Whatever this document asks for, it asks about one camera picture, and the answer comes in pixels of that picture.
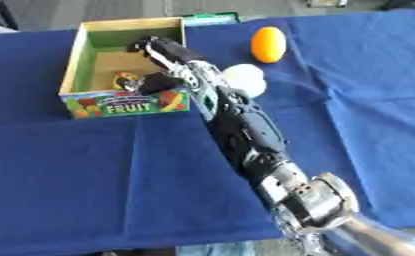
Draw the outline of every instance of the robotic hand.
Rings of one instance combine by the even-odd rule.
[[[157,84],[145,79],[141,93],[159,90],[158,84],[165,85],[162,90],[172,84],[190,92],[221,152],[285,236],[333,231],[370,255],[415,255],[415,238],[380,229],[356,214],[358,201],[343,180],[331,173],[309,180],[290,160],[286,140],[271,119],[243,91],[230,88],[214,65],[171,39],[142,38],[127,51],[143,51],[167,70]]]

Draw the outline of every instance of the white object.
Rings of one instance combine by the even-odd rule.
[[[230,87],[241,89],[251,98],[261,95],[266,90],[264,73],[252,64],[239,64],[225,69],[223,78]]]

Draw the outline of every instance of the cardboard box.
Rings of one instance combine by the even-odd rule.
[[[170,37],[185,45],[183,18],[156,18],[82,23],[73,44],[59,96],[75,118],[187,111],[189,95],[171,90],[137,96],[115,90],[119,72],[139,78],[161,71],[142,53],[125,48],[144,36]]]

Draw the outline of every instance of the navy blue cloth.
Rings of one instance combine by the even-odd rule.
[[[277,64],[249,54],[262,26],[287,35],[288,52]],[[415,226],[415,11],[186,32],[188,46],[221,68],[254,63],[264,70],[268,90],[257,101],[308,174],[333,172],[351,184],[365,213]],[[0,35],[0,255],[280,235],[195,107],[70,120],[56,93],[74,35]]]

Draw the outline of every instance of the floor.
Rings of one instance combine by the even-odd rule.
[[[303,0],[5,0],[21,30],[76,28],[81,21],[238,12],[242,19],[374,10],[385,0],[350,0],[347,8],[307,8]],[[289,242],[255,243],[257,256],[302,255]]]

